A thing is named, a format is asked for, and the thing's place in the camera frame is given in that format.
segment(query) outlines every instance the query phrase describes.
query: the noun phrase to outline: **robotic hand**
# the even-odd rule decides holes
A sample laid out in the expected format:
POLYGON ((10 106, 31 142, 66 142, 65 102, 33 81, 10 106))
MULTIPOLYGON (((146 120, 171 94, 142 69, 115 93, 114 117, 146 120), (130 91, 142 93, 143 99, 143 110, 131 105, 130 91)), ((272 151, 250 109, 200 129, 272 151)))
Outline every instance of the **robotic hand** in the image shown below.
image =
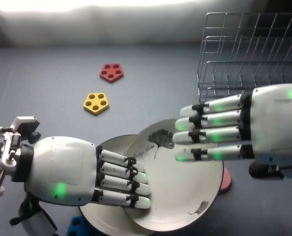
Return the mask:
POLYGON ((49 137, 36 143, 38 125, 35 117, 17 117, 9 128, 0 127, 0 196, 5 175, 24 182, 26 191, 19 217, 11 219, 11 225, 22 222, 33 236, 54 235, 57 227, 39 201, 150 207, 148 198, 138 196, 150 194, 142 163, 76 138, 49 137), (23 140, 36 145, 21 144, 23 140))
POLYGON ((175 123, 178 144, 219 143, 184 149, 177 161, 255 159, 253 177, 292 177, 292 84, 256 88, 184 107, 175 123))

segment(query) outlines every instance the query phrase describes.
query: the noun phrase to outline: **black leaf illustration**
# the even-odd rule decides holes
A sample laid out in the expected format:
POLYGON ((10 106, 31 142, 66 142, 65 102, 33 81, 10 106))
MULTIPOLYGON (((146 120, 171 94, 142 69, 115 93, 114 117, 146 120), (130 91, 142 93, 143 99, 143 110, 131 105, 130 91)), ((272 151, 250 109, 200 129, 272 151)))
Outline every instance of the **black leaf illustration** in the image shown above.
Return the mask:
POLYGON ((155 153, 155 159, 156 159, 157 151, 159 150, 160 147, 174 149, 174 142, 172 139, 173 139, 173 133, 165 129, 159 129, 153 132, 151 135, 149 135, 148 141, 158 145, 158 149, 156 150, 156 153, 155 153))
POLYGON ((208 204, 209 204, 209 201, 202 201, 197 211, 195 211, 194 213, 188 212, 188 214, 194 215, 195 213, 197 213, 197 215, 199 215, 208 207, 208 204))

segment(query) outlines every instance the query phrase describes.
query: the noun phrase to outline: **wire basket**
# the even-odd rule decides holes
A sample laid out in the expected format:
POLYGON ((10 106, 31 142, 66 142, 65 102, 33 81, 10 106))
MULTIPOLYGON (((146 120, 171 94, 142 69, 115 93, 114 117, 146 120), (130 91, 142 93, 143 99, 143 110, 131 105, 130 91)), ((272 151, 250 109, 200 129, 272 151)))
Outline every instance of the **wire basket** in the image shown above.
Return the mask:
POLYGON ((208 13, 197 79, 200 102, 292 83, 292 13, 208 13))

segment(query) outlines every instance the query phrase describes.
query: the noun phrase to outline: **white wall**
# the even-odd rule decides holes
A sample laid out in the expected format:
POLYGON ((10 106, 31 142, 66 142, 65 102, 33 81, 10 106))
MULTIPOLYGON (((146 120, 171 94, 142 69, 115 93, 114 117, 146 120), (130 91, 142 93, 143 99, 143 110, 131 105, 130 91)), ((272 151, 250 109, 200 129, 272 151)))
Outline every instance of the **white wall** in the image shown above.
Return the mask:
POLYGON ((193 42, 201 40, 206 13, 259 12, 266 2, 0 0, 0 25, 11 42, 22 47, 193 42))

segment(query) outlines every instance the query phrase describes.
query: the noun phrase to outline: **ceramic plate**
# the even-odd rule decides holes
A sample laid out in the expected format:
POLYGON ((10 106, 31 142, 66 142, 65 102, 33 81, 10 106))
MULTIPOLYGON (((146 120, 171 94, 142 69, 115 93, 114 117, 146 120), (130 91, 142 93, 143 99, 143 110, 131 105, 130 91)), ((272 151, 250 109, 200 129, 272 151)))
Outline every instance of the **ceramic plate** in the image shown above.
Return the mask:
POLYGON ((223 178, 223 162, 174 159, 177 152, 193 147, 173 143, 175 121, 163 120, 144 129, 124 152, 145 165, 151 188, 149 210, 126 208, 125 212, 138 225, 153 231, 176 230, 200 218, 215 200, 223 178))
MULTIPOLYGON (((135 136, 119 136, 101 146, 108 151, 123 154, 135 136)), ((133 222, 121 207, 87 204, 81 206, 80 211, 92 226, 110 236, 147 236, 153 233, 133 222)))

